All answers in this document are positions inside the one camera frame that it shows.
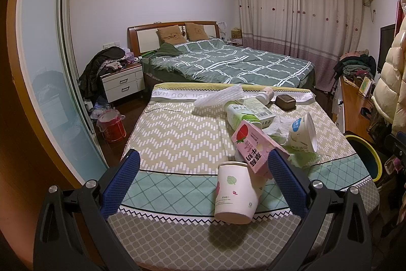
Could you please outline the clothes pile on desk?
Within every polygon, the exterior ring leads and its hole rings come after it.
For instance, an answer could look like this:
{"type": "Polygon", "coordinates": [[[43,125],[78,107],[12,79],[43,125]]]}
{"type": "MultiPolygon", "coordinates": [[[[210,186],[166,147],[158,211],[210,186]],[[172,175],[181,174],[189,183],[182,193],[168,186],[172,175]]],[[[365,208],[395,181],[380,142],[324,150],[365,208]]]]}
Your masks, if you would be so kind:
{"type": "Polygon", "coordinates": [[[341,76],[356,76],[357,72],[365,72],[370,78],[376,74],[376,61],[369,55],[369,50],[356,50],[345,53],[334,66],[334,79],[341,76]]]}

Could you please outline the wooden bed with headboard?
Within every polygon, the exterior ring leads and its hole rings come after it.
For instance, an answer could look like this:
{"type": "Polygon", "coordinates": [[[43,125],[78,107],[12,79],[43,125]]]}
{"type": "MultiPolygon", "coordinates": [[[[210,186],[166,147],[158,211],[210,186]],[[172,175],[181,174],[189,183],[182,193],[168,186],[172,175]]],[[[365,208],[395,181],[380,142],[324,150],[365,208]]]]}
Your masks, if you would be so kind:
{"type": "Polygon", "coordinates": [[[129,27],[127,34],[148,85],[236,83],[311,89],[316,83],[308,60],[224,41],[214,21],[139,25],[129,27]]]}

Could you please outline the brown right pillow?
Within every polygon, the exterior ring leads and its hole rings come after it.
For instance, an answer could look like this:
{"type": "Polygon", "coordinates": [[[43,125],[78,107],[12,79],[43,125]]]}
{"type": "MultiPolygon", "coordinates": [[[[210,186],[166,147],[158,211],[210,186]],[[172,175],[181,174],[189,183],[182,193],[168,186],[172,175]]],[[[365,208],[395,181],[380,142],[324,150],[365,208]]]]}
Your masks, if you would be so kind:
{"type": "Polygon", "coordinates": [[[205,32],[203,25],[197,23],[185,23],[185,28],[189,41],[209,40],[209,36],[205,32]]]}

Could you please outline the white paper cup floral print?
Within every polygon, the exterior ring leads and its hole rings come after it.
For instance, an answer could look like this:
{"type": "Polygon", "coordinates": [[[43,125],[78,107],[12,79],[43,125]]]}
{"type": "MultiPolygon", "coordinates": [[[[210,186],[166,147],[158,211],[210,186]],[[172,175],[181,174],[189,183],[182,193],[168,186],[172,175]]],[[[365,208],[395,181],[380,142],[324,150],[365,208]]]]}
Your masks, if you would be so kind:
{"type": "Polygon", "coordinates": [[[266,178],[257,176],[244,162],[223,162],[218,166],[215,191],[216,220],[228,224],[251,222],[266,178]]]}

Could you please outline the pale green carton box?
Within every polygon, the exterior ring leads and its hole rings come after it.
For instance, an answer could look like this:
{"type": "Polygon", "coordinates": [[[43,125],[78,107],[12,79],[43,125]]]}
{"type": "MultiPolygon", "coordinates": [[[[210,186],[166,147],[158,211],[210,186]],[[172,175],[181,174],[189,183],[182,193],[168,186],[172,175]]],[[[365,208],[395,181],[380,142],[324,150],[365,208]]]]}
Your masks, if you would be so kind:
{"type": "Polygon", "coordinates": [[[270,126],[275,118],[275,114],[273,114],[268,107],[263,105],[256,98],[245,98],[242,100],[242,102],[243,105],[252,111],[252,113],[259,119],[259,121],[262,123],[263,129],[270,126]]]}

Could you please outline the pink strawberry milk carton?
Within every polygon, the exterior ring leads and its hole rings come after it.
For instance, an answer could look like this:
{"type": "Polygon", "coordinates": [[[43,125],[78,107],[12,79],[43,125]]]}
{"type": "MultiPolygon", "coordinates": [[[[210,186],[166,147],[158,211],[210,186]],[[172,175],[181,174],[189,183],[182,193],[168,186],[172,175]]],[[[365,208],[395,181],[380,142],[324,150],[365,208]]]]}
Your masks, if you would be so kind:
{"type": "Polygon", "coordinates": [[[282,146],[246,120],[241,121],[231,140],[244,161],[257,176],[273,178],[268,168],[268,155],[273,149],[276,149],[280,156],[286,160],[290,157],[290,154],[282,146]]]}

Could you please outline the small white pill bottle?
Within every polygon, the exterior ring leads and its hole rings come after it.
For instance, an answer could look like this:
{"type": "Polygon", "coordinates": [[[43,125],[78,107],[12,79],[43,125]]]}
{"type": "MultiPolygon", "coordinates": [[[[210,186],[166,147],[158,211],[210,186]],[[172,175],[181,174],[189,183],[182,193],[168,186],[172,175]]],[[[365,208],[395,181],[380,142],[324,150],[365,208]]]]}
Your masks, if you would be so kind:
{"type": "Polygon", "coordinates": [[[256,99],[263,105],[268,105],[275,95],[274,90],[271,87],[264,87],[256,95],[256,99]]]}

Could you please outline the brown left pillow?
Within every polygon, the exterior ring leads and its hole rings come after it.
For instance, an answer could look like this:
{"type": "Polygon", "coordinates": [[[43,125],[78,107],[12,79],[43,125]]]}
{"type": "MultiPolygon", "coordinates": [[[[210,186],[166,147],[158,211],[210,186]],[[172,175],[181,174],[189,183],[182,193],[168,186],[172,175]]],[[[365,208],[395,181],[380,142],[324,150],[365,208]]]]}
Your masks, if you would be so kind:
{"type": "Polygon", "coordinates": [[[187,42],[186,33],[179,25],[159,27],[157,35],[160,44],[179,45],[187,42]]]}

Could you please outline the patterned beige green tablecloth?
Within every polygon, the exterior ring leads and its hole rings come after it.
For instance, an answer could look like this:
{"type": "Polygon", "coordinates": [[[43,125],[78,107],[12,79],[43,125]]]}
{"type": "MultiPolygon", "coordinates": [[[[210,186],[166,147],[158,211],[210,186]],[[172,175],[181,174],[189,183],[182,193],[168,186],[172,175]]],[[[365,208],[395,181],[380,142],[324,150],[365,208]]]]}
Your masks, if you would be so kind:
{"type": "Polygon", "coordinates": [[[221,107],[194,102],[221,89],[156,85],[127,140],[126,149],[140,153],[140,171],[109,223],[141,268],[265,270],[300,221],[273,180],[249,224],[215,219],[217,168],[235,158],[233,131],[221,107]]]}

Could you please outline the brown pillow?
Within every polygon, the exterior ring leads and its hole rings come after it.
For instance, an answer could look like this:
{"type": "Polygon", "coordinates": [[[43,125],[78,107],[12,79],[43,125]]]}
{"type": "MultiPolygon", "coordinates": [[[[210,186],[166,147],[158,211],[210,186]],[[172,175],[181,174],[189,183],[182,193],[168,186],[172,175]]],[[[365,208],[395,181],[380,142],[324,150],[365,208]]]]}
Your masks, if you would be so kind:
{"type": "Polygon", "coordinates": [[[186,33],[179,25],[159,27],[157,35],[160,44],[179,45],[187,42],[186,33]]]}
{"type": "Polygon", "coordinates": [[[205,32],[203,25],[197,23],[185,23],[185,28],[189,41],[209,40],[209,36],[205,32]]]}

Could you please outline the dark clothes pile on nightstand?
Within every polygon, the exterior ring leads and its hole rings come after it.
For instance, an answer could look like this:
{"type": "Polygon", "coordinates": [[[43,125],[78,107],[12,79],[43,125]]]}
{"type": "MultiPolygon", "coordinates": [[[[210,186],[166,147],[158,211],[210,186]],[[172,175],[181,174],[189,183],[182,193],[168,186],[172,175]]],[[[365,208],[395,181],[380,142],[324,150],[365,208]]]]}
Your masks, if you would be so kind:
{"type": "Polygon", "coordinates": [[[100,77],[134,62],[130,55],[116,46],[99,51],[86,65],[79,78],[78,86],[82,98],[95,102],[103,92],[100,77]]]}

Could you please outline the white green yogurt bottle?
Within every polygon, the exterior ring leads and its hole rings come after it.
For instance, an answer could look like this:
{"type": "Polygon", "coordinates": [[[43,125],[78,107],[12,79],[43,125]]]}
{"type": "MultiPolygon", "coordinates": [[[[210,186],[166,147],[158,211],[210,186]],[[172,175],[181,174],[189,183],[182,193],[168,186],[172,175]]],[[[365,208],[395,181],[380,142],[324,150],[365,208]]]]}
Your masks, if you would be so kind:
{"type": "Polygon", "coordinates": [[[227,121],[231,128],[235,131],[240,126],[243,120],[251,123],[252,125],[262,129],[262,123],[260,119],[251,111],[247,106],[238,102],[237,100],[231,100],[224,105],[224,111],[226,112],[227,121]]]}

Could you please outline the green checked duvet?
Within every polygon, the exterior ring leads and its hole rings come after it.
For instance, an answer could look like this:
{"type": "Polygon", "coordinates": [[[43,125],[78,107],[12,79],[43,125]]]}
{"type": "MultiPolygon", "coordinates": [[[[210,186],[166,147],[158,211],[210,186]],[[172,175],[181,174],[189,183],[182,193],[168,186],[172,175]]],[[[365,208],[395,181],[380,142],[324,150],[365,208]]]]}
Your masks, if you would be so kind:
{"type": "Polygon", "coordinates": [[[309,89],[314,65],[283,54],[226,44],[221,39],[162,44],[142,55],[145,74],[168,83],[230,83],[309,89]]]}

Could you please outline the white yogurt tub cup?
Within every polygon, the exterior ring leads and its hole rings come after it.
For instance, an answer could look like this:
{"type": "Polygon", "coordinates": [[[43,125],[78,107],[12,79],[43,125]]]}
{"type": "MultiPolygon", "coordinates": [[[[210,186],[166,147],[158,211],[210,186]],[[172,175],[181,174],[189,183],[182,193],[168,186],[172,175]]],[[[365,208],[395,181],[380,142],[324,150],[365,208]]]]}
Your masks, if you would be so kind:
{"type": "Polygon", "coordinates": [[[296,151],[306,153],[317,152],[316,130],[309,113],[296,119],[290,125],[288,144],[296,151]]]}

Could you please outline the wooden side desk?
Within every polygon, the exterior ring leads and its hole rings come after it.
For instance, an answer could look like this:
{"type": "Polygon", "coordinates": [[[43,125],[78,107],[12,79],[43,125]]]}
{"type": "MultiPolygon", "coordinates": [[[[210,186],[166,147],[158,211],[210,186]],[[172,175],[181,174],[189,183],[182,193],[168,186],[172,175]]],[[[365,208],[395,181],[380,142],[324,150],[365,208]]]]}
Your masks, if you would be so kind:
{"type": "Polygon", "coordinates": [[[336,126],[343,134],[355,134],[373,143],[372,137],[368,133],[370,119],[361,114],[363,107],[371,110],[372,101],[359,93],[359,88],[342,76],[336,90],[337,112],[336,126]]]}

